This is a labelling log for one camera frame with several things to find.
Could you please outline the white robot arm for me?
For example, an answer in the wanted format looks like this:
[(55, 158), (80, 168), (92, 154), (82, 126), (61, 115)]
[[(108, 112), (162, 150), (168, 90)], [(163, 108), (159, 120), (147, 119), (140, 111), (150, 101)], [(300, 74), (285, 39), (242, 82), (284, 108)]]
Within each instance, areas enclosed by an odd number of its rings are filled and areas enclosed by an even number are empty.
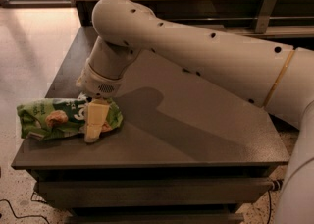
[(295, 126), (274, 224), (314, 224), (313, 51), (161, 20), (130, 0), (99, 0), (91, 19), (97, 39), (77, 80), (88, 96), (114, 96), (148, 50)]

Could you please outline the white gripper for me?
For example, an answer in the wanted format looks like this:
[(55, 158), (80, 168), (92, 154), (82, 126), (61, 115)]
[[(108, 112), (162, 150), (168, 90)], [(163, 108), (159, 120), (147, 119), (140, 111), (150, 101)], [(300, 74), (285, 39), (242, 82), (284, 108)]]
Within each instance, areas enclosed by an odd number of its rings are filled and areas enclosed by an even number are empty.
[[(91, 98), (114, 97), (121, 86), (120, 80), (110, 80), (96, 73), (88, 62), (85, 63), (76, 86)], [(104, 99), (93, 99), (85, 109), (84, 141), (96, 142), (101, 133), (109, 132), (111, 126), (107, 122), (110, 105)]]

